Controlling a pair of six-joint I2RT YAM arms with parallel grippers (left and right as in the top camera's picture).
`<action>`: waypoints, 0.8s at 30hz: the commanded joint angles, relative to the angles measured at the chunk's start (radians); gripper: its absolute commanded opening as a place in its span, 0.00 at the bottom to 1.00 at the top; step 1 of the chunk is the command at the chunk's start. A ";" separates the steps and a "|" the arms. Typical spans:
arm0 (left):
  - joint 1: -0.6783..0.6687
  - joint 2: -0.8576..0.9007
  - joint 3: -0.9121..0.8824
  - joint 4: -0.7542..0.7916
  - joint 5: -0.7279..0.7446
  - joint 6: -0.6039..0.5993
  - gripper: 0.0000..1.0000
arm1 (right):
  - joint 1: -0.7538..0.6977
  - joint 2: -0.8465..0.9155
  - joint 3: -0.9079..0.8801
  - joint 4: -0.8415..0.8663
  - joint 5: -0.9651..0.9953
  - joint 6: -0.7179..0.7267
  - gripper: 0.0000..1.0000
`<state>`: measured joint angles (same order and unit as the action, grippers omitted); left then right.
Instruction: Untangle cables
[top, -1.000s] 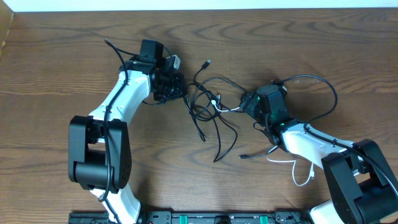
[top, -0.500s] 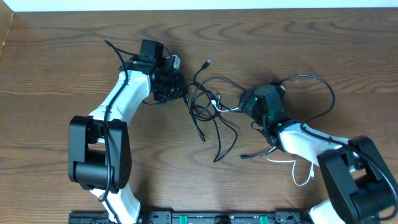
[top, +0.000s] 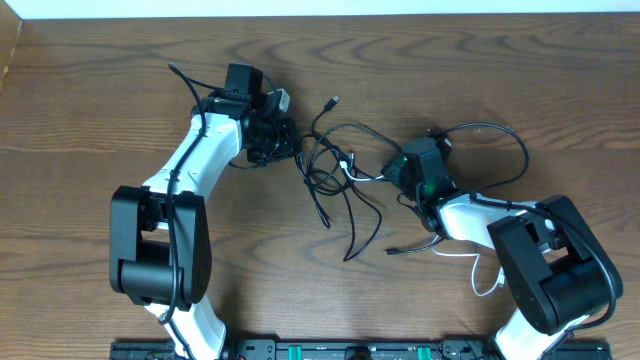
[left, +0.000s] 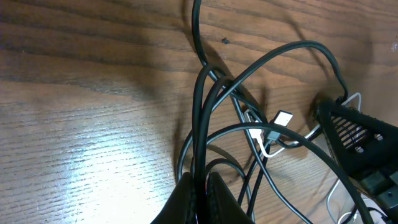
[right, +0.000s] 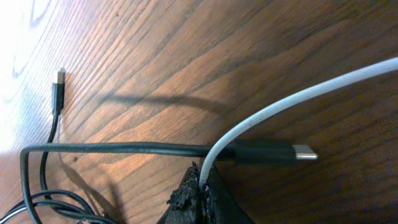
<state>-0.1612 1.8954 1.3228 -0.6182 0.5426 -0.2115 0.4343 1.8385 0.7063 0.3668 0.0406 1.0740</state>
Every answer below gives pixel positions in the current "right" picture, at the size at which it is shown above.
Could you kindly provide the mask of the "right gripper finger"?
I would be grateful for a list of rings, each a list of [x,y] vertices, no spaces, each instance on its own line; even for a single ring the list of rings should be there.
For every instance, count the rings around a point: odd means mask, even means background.
[[[200,167],[193,162],[170,195],[169,207],[159,219],[160,224],[254,222],[235,201],[216,167],[211,168],[204,187],[199,186],[199,175]]]

